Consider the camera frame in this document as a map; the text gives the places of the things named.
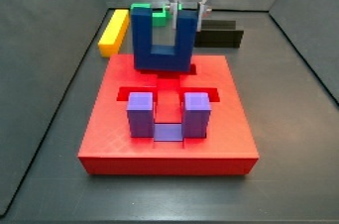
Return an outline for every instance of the yellow block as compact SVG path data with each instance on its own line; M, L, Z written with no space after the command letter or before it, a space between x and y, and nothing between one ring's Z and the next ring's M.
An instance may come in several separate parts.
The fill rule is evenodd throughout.
M115 10L98 43L102 56L111 57L119 53L128 23L128 10Z

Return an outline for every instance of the green block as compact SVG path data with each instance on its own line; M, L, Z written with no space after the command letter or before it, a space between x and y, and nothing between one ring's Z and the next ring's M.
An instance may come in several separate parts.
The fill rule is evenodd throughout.
M166 13L152 13L152 26L154 27L164 27L167 24Z
M131 5L131 10L135 7L142 7L142 8L151 8L151 4L148 3L134 3ZM183 5L179 4L179 10L183 10ZM170 11L166 10L166 5L163 5L163 11L160 13L152 13L152 26L154 27L166 27L167 20L172 19L172 15Z
M131 10L132 10L135 7L151 8L151 4L148 4L148 3L134 3L134 4L131 4Z

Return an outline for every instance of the table surface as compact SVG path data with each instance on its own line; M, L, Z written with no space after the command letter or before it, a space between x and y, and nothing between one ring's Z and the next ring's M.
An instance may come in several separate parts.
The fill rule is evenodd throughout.
M91 176L78 160L107 59L87 51L4 223L339 221L338 106L267 13L214 12L244 28L230 62L260 159L247 176ZM174 32L159 28L158 44ZM132 53L131 33L123 53Z

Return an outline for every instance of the blue block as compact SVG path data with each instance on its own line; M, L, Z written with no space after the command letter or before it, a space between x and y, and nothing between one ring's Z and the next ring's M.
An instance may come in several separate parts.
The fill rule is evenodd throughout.
M152 93L130 93L127 117L132 138L154 137L154 100Z
M184 94L183 136L206 138L211 115L211 103L207 93Z
M182 124L155 124L154 141L180 142L183 140Z
M175 46L152 46L152 11L150 8L132 9L131 25L135 68L190 71L198 13L179 11Z

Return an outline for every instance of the red block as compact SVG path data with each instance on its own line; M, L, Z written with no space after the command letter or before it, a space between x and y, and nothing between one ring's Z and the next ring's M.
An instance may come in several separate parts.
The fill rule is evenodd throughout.
M160 75L136 71L132 56L111 57L79 152L88 173L227 175L251 171L258 151L226 58L194 56L192 64L195 73ZM207 139L168 143L131 138L127 101L118 100L122 87L152 89L160 104L164 93L174 96L176 91L182 96L188 90L215 89Z
M155 123L182 123L182 101L179 95L180 79L158 78L158 101L155 107Z

